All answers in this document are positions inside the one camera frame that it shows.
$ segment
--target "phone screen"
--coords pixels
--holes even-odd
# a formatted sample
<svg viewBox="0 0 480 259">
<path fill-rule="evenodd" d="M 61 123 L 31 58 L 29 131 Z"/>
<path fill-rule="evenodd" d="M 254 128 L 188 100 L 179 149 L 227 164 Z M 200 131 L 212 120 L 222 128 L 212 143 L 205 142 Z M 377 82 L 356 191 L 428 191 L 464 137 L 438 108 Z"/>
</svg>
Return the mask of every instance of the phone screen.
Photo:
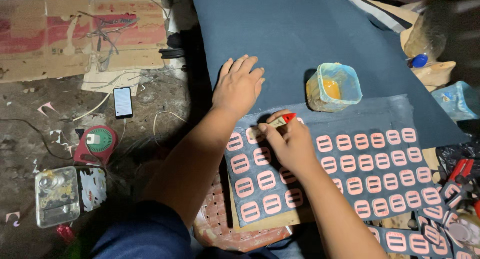
<svg viewBox="0 0 480 259">
<path fill-rule="evenodd" d="M 129 87 L 115 88 L 113 90 L 113 99 L 115 102 L 116 119 L 130 118 L 134 116 Z"/>
</svg>

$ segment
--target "plastic bottle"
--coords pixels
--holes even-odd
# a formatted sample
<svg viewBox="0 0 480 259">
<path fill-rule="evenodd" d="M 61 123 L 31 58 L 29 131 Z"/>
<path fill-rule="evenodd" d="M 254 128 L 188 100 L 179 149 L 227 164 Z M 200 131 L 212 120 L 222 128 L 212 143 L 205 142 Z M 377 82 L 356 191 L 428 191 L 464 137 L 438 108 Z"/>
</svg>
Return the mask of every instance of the plastic bottle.
<svg viewBox="0 0 480 259">
<path fill-rule="evenodd" d="M 408 57 L 426 55 L 429 61 L 435 61 L 445 49 L 447 42 L 445 29 L 432 23 L 433 20 L 430 20 L 432 16 L 434 16 L 433 12 L 426 9 L 415 22 L 403 48 Z"/>
</svg>

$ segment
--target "white cable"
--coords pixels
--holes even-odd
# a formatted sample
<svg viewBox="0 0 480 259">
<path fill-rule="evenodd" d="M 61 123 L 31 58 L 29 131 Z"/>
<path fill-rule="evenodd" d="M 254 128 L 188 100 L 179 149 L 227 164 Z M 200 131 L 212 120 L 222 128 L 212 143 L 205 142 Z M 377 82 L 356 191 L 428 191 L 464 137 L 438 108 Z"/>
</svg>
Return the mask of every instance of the white cable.
<svg viewBox="0 0 480 259">
<path fill-rule="evenodd" d="M 120 82 L 120 80 L 117 80 L 117 82 L 115 82 L 115 85 L 113 85 L 112 89 L 110 90 L 110 92 L 107 94 L 107 96 L 97 105 L 95 106 L 95 108 L 91 109 L 90 111 L 88 111 L 87 113 L 73 119 L 72 121 L 77 121 L 79 120 L 80 118 L 90 114 L 91 112 L 95 111 L 96 109 L 98 109 L 100 107 L 100 105 L 102 105 L 106 100 L 107 98 L 110 96 L 110 94 L 112 93 L 113 89 L 117 86 L 118 82 Z"/>
<path fill-rule="evenodd" d="M 188 123 L 185 119 L 181 118 L 180 116 L 176 115 L 175 113 L 169 112 L 169 111 L 161 111 L 155 114 L 155 118 L 153 118 L 153 136 L 155 136 L 155 123 L 157 122 L 157 115 L 161 113 L 169 113 L 174 116 L 176 116 L 178 119 L 182 120 L 185 123 Z"/>
<path fill-rule="evenodd" d="M 118 143 L 117 146 L 112 150 L 112 153 L 113 153 L 113 152 L 117 149 L 117 147 L 120 145 L 121 140 L 123 139 L 123 135 L 125 134 L 125 129 L 126 129 L 126 128 L 127 128 L 127 119 L 124 118 L 124 119 L 123 119 L 123 133 L 121 134 L 119 143 Z"/>
</svg>

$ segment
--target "gray sheet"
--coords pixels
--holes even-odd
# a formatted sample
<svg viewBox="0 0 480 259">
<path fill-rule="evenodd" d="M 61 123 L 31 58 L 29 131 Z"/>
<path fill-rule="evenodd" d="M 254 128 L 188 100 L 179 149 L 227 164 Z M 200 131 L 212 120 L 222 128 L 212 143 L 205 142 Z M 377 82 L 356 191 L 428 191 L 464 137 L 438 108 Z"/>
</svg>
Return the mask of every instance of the gray sheet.
<svg viewBox="0 0 480 259">
<path fill-rule="evenodd" d="M 250 113 L 305 101 L 304 82 L 324 62 L 353 67 L 363 98 L 407 93 L 422 148 L 464 134 L 406 66 L 399 36 L 376 28 L 347 0 L 193 0 L 212 87 L 230 57 L 258 56 L 263 90 Z"/>
</svg>

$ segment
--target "black rubber sheet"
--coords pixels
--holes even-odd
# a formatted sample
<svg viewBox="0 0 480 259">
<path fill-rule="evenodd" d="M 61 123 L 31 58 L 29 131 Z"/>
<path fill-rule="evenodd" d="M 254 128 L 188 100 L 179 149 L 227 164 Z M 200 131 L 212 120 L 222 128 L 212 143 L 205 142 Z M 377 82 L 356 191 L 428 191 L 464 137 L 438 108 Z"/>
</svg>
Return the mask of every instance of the black rubber sheet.
<svg viewBox="0 0 480 259">
<path fill-rule="evenodd" d="M 422 157 L 406 95 L 363 99 L 336 113 L 314 112 L 304 103 L 286 108 L 309 127 L 318 160 L 364 220 L 444 205 Z M 301 184 L 281 167 L 268 142 L 248 137 L 248 128 L 279 109 L 243 117 L 225 150 L 241 227 L 308 207 Z"/>
<path fill-rule="evenodd" d="M 305 102 L 317 66 L 349 65 L 363 98 L 408 94 L 421 148 L 465 141 L 464 134 L 406 66 L 400 37 L 375 27 L 347 0 L 193 0 L 212 87 L 222 64 L 258 56 L 266 78 L 250 113 Z"/>
</svg>

